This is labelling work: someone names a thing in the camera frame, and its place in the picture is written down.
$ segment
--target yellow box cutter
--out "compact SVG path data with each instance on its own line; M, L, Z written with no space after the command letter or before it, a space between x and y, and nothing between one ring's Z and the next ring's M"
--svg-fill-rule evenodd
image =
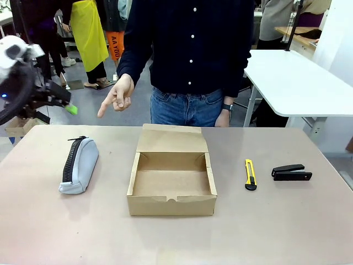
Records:
M248 176L248 180L245 183L245 189L256 190L258 185L256 183L256 176L254 172L253 162L250 159L245 160L245 168L247 170L247 176Z

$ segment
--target cardboard box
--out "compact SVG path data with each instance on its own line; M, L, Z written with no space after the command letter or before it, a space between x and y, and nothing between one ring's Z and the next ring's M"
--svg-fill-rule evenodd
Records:
M216 198L201 128L145 124L127 191L130 215L213 215Z
M5 131L11 143L15 146L34 126L44 124L45 123L39 119L22 120L15 117L5 128Z

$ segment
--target pencil case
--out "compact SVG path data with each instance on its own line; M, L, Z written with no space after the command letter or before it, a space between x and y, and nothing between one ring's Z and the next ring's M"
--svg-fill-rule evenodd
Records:
M59 192L65 194L79 194L85 192L97 162L99 151L95 142L81 136L73 141L68 154Z

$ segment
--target shirt sleeve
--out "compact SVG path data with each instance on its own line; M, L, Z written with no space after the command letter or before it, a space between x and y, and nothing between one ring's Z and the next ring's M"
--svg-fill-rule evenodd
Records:
M224 89L224 95L235 98L240 90L244 75L244 69L248 66L248 58L251 57L250 49L253 42L254 30L254 2L240 1L240 12L235 21L239 27L239 35L234 39L234 53L229 58L231 61L233 86Z
M62 0L61 11L62 11L62 22L66 25L70 23L72 4L74 0Z
M130 75L135 85L152 55L151 16L150 0L132 1L124 35L125 50L116 72L119 77L124 73Z

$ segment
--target blue jeans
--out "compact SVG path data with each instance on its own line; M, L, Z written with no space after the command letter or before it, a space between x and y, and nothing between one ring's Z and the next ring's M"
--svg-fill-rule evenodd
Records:
M183 95L164 93L154 87L151 96L151 122L214 127L222 105L221 89L206 95Z

